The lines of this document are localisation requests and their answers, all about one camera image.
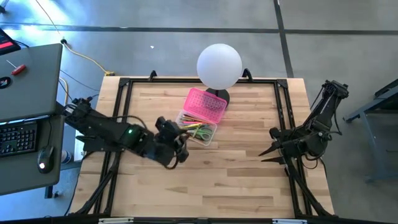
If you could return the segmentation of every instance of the black cable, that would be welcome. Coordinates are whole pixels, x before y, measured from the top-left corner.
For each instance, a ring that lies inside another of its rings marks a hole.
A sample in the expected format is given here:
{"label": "black cable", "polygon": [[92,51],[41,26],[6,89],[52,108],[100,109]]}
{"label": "black cable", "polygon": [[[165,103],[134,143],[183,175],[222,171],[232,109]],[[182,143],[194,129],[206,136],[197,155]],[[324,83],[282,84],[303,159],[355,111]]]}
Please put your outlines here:
{"label": "black cable", "polygon": [[336,111],[337,111],[337,100],[335,101],[335,115],[334,115],[334,117],[335,117],[335,125],[336,125],[336,128],[337,128],[338,134],[339,135],[343,135],[343,133],[341,133],[340,128],[339,128],[338,123],[337,123],[337,117],[336,117],[337,113],[336,113]]}
{"label": "black cable", "polygon": [[65,87],[63,87],[62,83],[60,80],[58,80],[58,82],[61,84],[61,87],[63,88],[63,90],[65,91],[65,94],[69,96],[70,101],[73,101],[72,97],[70,97],[69,93],[67,92],[67,90],[65,89]]}
{"label": "black cable", "polygon": [[17,44],[19,44],[19,45],[22,45],[22,46],[25,46],[25,47],[27,47],[27,48],[29,48],[29,46],[27,45],[27,44],[24,44],[24,43],[22,43],[22,42],[20,42],[20,41],[18,41],[18,40],[14,40]]}
{"label": "black cable", "polygon": [[93,95],[93,96],[90,96],[91,98],[94,98],[94,97],[96,97],[96,96],[99,96],[100,94],[95,94],[95,95]]}
{"label": "black cable", "polygon": [[93,153],[93,151],[86,152],[86,154],[85,154],[85,156],[83,156],[82,160],[85,160],[92,153]]}
{"label": "black cable", "polygon": [[328,178],[328,173],[326,172],[326,165],[325,165],[325,162],[323,161],[322,158],[319,158],[319,160],[321,160],[321,163],[323,164],[323,168],[324,168],[324,170],[325,170],[325,176],[326,176],[326,178]]}
{"label": "black cable", "polygon": [[68,215],[69,209],[70,209],[70,207],[71,207],[71,205],[72,205],[72,202],[73,202],[73,198],[75,197],[75,192],[76,192],[76,187],[77,187],[78,181],[79,181],[79,176],[78,176],[78,178],[77,178],[77,180],[76,180],[76,185],[75,185],[75,189],[73,190],[72,199],[70,199],[70,203],[69,203],[68,209],[67,209],[67,211],[65,212],[65,214],[64,214],[63,216]]}
{"label": "black cable", "polygon": [[172,170],[172,169],[175,169],[175,168],[177,167],[177,165],[178,165],[178,159],[175,158],[175,162],[174,162],[174,165],[173,165],[172,167],[168,167],[168,166],[164,166],[164,167],[165,167],[166,169]]}
{"label": "black cable", "polygon": [[70,76],[68,73],[64,72],[62,69],[60,69],[60,71],[61,71],[62,73],[64,73],[65,75],[69,76],[69,78],[73,79],[73,80],[76,81],[77,83],[79,83],[79,84],[81,84],[81,85],[83,85],[83,86],[85,86],[85,87],[87,87],[87,88],[89,88],[89,89],[91,89],[91,90],[99,91],[99,90],[96,90],[96,89],[94,89],[94,88],[92,88],[92,87],[90,87],[90,86],[88,86],[88,85],[82,83],[82,82],[79,82],[78,80],[76,80],[75,78],[73,78],[72,76]]}
{"label": "black cable", "polygon": [[137,120],[139,120],[139,121],[141,122],[142,126],[143,126],[145,129],[148,129],[148,127],[147,127],[147,125],[145,124],[145,122],[144,122],[141,118],[139,118],[139,117],[137,117],[137,116],[134,116],[134,115],[123,115],[123,116],[114,116],[114,117],[100,117],[100,116],[94,116],[94,117],[96,117],[96,118],[106,118],[106,119],[135,118],[135,119],[137,119]]}
{"label": "black cable", "polygon": [[311,167],[311,168],[309,168],[309,167],[307,167],[304,163],[303,163],[303,166],[305,167],[305,168],[307,168],[307,169],[315,169],[315,168],[317,168],[317,166],[318,166],[318,159],[316,160],[316,164],[315,164],[315,166],[314,167]]}
{"label": "black cable", "polygon": [[51,117],[48,117],[47,119],[48,119],[49,125],[50,125],[50,132],[49,132],[49,138],[47,139],[47,145],[45,147],[48,147],[50,145],[50,138],[51,138],[51,132],[52,132]]}
{"label": "black cable", "polygon": [[321,95],[322,90],[323,90],[323,87],[321,88],[321,90],[319,91],[317,97],[316,97],[315,100],[313,101],[313,103],[312,103],[312,105],[311,105],[311,107],[310,107],[310,110],[312,110],[312,107],[313,107],[313,105],[315,104],[315,102],[318,100],[319,95]]}
{"label": "black cable", "polygon": [[326,152],[326,148],[319,155],[315,156],[314,158],[309,158],[307,153],[305,153],[304,156],[308,161],[315,161],[315,160],[318,160],[319,158],[321,158],[321,156],[323,156],[325,152]]}

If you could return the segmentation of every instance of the laptop screen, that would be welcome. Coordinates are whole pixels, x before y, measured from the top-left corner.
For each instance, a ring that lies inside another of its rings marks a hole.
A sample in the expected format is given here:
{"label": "laptop screen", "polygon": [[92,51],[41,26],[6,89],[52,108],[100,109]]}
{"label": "laptop screen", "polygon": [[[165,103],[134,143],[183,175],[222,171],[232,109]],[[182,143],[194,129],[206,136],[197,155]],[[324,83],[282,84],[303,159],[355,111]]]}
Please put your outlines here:
{"label": "laptop screen", "polygon": [[0,55],[20,50],[21,47],[15,43],[2,29],[0,29]]}

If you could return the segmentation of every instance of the black metal frame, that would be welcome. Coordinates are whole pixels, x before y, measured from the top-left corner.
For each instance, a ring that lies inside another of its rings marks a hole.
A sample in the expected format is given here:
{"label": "black metal frame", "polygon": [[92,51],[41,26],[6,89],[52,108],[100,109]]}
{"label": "black metal frame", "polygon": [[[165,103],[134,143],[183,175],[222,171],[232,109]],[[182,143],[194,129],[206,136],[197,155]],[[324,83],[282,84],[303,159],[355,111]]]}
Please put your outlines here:
{"label": "black metal frame", "polygon": [[[116,100],[115,100],[115,105],[114,105],[114,110],[113,110],[113,116],[118,115],[118,111],[120,109],[120,104],[121,104],[122,92],[123,92],[123,89],[125,86],[127,87],[127,95],[126,95],[126,99],[124,101],[124,108],[123,108],[123,114],[122,114],[123,116],[128,115],[131,93],[132,93],[132,86],[134,83],[201,83],[199,78],[154,78],[156,76],[157,76],[156,72],[152,71],[149,78],[147,78],[147,77],[120,78],[119,86],[118,86],[118,93],[116,95]],[[280,98],[280,89],[282,89],[284,92],[284,97],[285,97],[285,101],[286,101],[286,108],[287,108],[287,114],[288,114],[287,116],[289,118],[290,127],[292,128],[295,126],[292,103],[290,101],[290,95],[289,95],[289,86],[287,84],[286,79],[257,79],[257,80],[255,80],[255,79],[253,79],[250,71],[247,68],[244,69],[242,77],[243,78],[239,79],[237,81],[237,83],[271,84],[271,85],[273,85],[274,92],[275,92],[277,111],[278,111],[278,115],[279,115],[279,124],[280,124],[281,129],[286,129],[284,111],[282,108],[282,100]],[[126,121],[127,121],[126,117],[122,119],[122,122],[126,122]],[[103,161],[100,181],[103,180],[104,176],[107,173],[110,157],[111,157],[111,152],[106,152],[104,161]],[[303,164],[302,164],[301,159],[299,159],[297,161],[297,164],[298,164],[299,174],[300,174],[301,178],[303,179],[303,181],[306,183],[304,171],[303,171]],[[113,175],[113,177],[111,179],[111,183],[110,183],[106,208],[104,210],[104,213],[108,214],[108,215],[111,214],[111,210],[112,210],[113,197],[114,197],[114,191],[116,188],[116,179],[117,178],[118,178],[118,174],[115,173]],[[303,213],[301,212],[300,207],[299,207],[299,198],[297,196],[297,189],[295,186],[295,181],[291,177],[289,177],[289,184],[290,184],[290,192],[292,195],[294,215],[295,215],[295,217],[297,217],[299,215],[302,215]],[[94,213],[100,213],[101,201],[102,201],[102,195],[96,201],[96,204],[94,207]],[[307,215],[312,215],[312,209],[311,209],[310,203],[305,197],[304,197],[304,202],[305,202],[305,213]]]}

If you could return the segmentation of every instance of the computer mouse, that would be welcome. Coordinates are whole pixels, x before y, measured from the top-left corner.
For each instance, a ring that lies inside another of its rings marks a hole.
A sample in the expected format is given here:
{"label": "computer mouse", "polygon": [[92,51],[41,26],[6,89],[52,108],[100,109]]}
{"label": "computer mouse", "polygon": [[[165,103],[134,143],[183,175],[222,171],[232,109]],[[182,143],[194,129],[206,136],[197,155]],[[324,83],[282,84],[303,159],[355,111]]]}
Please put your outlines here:
{"label": "computer mouse", "polygon": [[39,150],[37,155],[37,168],[42,174],[46,174],[52,170],[54,166],[54,147],[45,146]]}

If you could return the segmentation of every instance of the yellow cable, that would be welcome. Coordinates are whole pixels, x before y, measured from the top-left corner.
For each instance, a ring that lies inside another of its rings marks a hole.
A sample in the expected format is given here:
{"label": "yellow cable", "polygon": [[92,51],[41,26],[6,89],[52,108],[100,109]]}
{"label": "yellow cable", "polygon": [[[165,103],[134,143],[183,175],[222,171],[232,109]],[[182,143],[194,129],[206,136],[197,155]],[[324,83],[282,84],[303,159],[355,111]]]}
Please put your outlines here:
{"label": "yellow cable", "polygon": [[79,54],[78,52],[72,50],[72,49],[68,46],[68,44],[63,44],[63,45],[64,45],[70,52],[74,53],[75,55],[81,56],[81,57],[83,57],[83,58],[85,58],[85,59],[87,59],[87,60],[91,60],[92,62],[94,62],[97,66],[99,66],[100,69],[102,69],[102,71],[104,71],[104,73],[105,73],[104,75],[105,75],[105,76],[114,75],[114,72],[105,70],[105,68],[102,67],[102,66],[101,66],[98,62],[96,62],[94,59],[89,58],[89,57],[87,57],[86,55]]}
{"label": "yellow cable", "polygon": [[[38,0],[36,0],[36,2],[37,2],[37,4],[42,8],[42,10],[43,10],[44,13],[47,15],[47,17],[50,19],[52,25],[54,26],[55,30],[57,30],[58,34],[61,35],[60,31],[58,30],[57,26],[54,24],[54,22],[53,22],[53,20],[51,19],[50,15],[45,11],[45,9],[44,9],[43,6],[38,2]],[[83,58],[85,58],[85,59],[87,59],[87,60],[91,60],[92,62],[94,62],[96,65],[99,66],[100,69],[102,69],[102,71],[104,71],[104,73],[105,73],[104,75],[105,75],[105,76],[114,75],[114,72],[105,70],[105,68],[102,67],[102,66],[101,66],[98,62],[96,62],[94,59],[89,58],[89,57],[87,57],[86,55],[79,54],[78,52],[72,50],[72,49],[68,46],[68,44],[63,44],[63,45],[64,45],[70,52],[74,53],[75,55],[79,55],[79,56],[81,56],[81,57],[83,57]]]}
{"label": "yellow cable", "polygon": [[65,84],[65,105],[68,104],[68,94],[69,94],[69,88],[68,88],[68,83],[67,81],[65,81],[63,78],[60,77],[60,80],[63,81],[63,83]]}

